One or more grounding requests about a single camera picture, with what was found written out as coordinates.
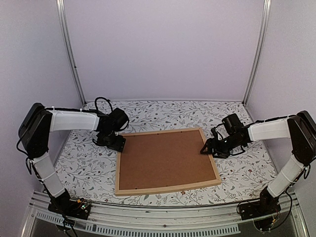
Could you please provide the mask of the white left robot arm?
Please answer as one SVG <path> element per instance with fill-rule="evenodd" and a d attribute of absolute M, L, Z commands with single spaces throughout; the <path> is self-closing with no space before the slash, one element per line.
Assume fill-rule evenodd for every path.
<path fill-rule="evenodd" d="M 34 103 L 20 125 L 18 143 L 23 145 L 22 152 L 27 156 L 29 167 L 38 174 L 47 192 L 56 198 L 54 206 L 62 214 L 70 214 L 73 203 L 66 198 L 69 193 L 61 183 L 49 155 L 50 133 L 64 130 L 96 131 L 96 139 L 93 140 L 95 145 L 122 152 L 126 139 L 118 132 L 125 130 L 128 124 L 127 114 L 119 108 L 105 114 L 98 109 L 45 107 L 41 103 Z"/>

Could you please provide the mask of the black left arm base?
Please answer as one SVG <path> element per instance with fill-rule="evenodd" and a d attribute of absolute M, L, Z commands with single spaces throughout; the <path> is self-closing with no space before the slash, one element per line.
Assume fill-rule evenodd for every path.
<path fill-rule="evenodd" d="M 59 213 L 61 215 L 75 217 L 87 220 L 91 210 L 91 202 L 84 198 L 77 198 L 72 200 L 69 192 L 64 191 L 58 197 L 54 197 L 50 192 L 47 192 L 50 197 L 50 204 L 48 210 Z"/>

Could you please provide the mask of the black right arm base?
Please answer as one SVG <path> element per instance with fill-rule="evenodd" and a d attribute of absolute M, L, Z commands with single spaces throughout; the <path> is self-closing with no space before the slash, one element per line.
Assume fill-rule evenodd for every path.
<path fill-rule="evenodd" d="M 237 213 L 242 220 L 262 217 L 281 211 L 279 197 L 273 197 L 268 188 L 260 192 L 260 198 L 255 202 L 247 202 L 237 206 Z"/>

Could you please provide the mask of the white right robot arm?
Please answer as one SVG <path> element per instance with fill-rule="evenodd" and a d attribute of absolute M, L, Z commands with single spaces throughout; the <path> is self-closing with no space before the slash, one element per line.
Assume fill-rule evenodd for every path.
<path fill-rule="evenodd" d="M 214 127 L 212 138 L 206 140 L 200 153 L 215 158 L 232 156 L 234 148 L 244 149 L 255 141 L 289 138 L 292 151 L 289 161 L 284 165 L 277 177 L 267 185 L 268 194 L 277 198 L 316 158 L 316 123 L 307 111 L 295 115 L 258 120 L 251 124 L 243 124 L 236 114 L 222 119 L 222 126 L 228 134 L 223 138 Z"/>

